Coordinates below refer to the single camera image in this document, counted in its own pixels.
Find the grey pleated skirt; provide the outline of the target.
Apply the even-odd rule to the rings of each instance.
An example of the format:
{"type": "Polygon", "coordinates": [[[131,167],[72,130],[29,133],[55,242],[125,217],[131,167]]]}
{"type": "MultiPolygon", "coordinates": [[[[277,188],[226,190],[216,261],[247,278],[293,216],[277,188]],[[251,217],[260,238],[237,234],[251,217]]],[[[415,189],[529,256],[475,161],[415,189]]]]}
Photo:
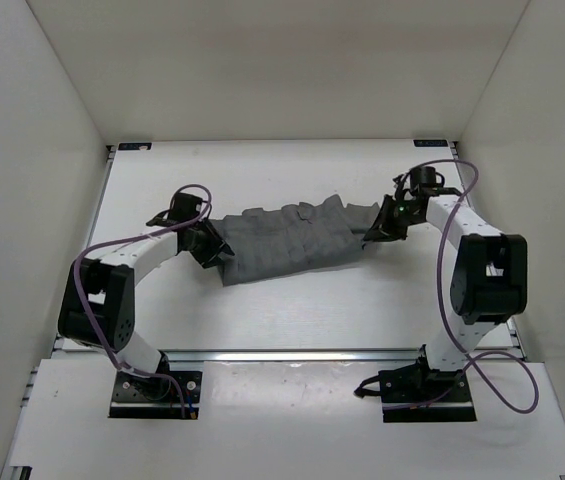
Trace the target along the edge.
{"type": "Polygon", "coordinates": [[[331,268],[363,254],[363,237],[380,206],[344,204],[334,194],[322,203],[288,204],[278,210],[251,208],[212,224],[234,254],[219,268],[232,286],[331,268]]]}

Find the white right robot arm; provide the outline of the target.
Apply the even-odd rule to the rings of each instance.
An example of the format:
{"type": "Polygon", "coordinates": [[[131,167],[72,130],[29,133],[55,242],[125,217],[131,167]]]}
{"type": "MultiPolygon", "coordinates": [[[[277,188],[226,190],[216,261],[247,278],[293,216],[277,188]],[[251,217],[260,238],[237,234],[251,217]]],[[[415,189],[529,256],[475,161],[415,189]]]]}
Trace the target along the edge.
{"type": "Polygon", "coordinates": [[[446,388],[444,373],[457,372],[483,337],[527,304],[528,246],[481,218],[455,187],[447,187],[431,165],[417,166],[394,179],[372,226],[369,242],[407,238],[412,226],[426,224],[442,234],[436,260],[442,331],[423,347],[425,365],[410,376],[411,391],[433,400],[446,388]]]}

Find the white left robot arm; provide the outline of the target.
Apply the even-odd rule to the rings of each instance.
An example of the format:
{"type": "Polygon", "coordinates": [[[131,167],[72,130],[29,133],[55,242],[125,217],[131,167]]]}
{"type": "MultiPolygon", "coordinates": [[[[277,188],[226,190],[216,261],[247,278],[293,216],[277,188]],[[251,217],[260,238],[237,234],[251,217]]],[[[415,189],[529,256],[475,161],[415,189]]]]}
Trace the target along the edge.
{"type": "Polygon", "coordinates": [[[189,184],[168,207],[132,237],[87,247],[73,261],[58,318],[58,333],[106,355],[113,366],[136,377],[150,398],[170,389],[165,354],[135,330],[135,289],[150,273],[186,252],[204,269],[233,255],[210,220],[208,189],[189,184]]]}

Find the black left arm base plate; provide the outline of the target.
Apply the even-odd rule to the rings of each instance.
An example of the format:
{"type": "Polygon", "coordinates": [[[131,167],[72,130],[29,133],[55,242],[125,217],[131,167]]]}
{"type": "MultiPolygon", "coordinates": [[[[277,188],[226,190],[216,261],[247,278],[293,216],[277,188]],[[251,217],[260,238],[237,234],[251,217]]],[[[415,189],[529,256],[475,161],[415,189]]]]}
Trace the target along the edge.
{"type": "Polygon", "coordinates": [[[118,372],[113,384],[109,417],[114,419],[197,420],[203,381],[201,370],[170,366],[166,379],[140,378],[118,372]]]}

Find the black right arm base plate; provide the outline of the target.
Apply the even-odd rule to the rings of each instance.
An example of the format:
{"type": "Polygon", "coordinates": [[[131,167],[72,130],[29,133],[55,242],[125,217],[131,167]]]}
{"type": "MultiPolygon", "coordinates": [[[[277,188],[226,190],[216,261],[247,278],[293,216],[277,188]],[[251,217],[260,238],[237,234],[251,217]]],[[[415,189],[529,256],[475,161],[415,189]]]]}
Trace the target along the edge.
{"type": "Polygon", "coordinates": [[[465,423],[477,414],[463,369],[433,369],[421,353],[414,363],[379,370],[354,390],[381,400],[384,423],[465,423]]]}

